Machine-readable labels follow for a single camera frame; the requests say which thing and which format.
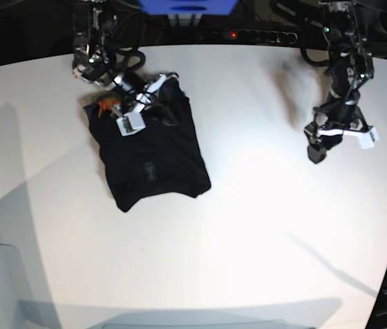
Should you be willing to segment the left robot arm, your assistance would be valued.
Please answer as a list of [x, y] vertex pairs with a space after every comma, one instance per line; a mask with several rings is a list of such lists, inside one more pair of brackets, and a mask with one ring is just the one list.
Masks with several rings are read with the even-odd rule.
[[367, 123], [358, 102], [360, 88], [374, 77], [373, 58], [365, 48], [367, 28], [362, 11], [354, 1], [320, 1], [323, 36], [328, 60], [314, 62], [305, 49], [301, 54], [312, 66], [325, 66], [331, 78], [326, 102], [313, 108], [313, 120], [304, 129], [307, 155], [314, 164], [345, 136], [355, 137], [362, 149], [370, 149], [379, 140], [376, 127]]

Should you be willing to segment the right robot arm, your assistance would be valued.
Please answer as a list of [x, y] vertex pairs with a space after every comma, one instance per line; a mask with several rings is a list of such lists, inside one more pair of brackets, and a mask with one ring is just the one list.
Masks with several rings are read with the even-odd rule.
[[159, 97], [160, 89], [178, 74], [158, 73], [142, 77], [138, 74], [146, 57], [139, 47], [145, 30], [131, 47], [121, 44], [117, 32], [138, 12], [120, 18], [114, 1], [77, 1], [73, 8], [73, 74], [88, 84], [95, 84], [107, 95], [96, 101], [97, 115], [108, 113], [116, 120], [124, 136], [145, 129], [144, 116], [152, 116], [167, 126], [178, 120]]

